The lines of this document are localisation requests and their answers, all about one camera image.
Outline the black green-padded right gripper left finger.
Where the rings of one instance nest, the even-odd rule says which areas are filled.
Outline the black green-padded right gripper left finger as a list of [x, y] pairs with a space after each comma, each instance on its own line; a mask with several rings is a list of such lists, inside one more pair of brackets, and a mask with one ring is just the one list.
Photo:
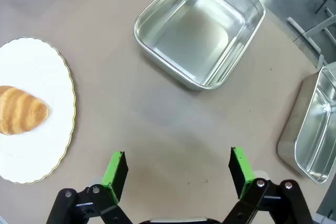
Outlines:
[[47, 223], [88, 223], [94, 217], [104, 223], [131, 223], [119, 206], [128, 170], [125, 152], [114, 152], [100, 183], [81, 192], [72, 188], [58, 192]]

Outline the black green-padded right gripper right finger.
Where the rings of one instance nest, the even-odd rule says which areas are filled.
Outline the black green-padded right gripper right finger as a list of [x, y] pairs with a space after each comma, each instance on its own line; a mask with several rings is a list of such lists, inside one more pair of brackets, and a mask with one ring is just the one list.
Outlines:
[[299, 184], [292, 179], [279, 185], [256, 177], [241, 147], [232, 147], [228, 167], [238, 202], [223, 223], [252, 223], [259, 211], [268, 212], [274, 223], [313, 223]]

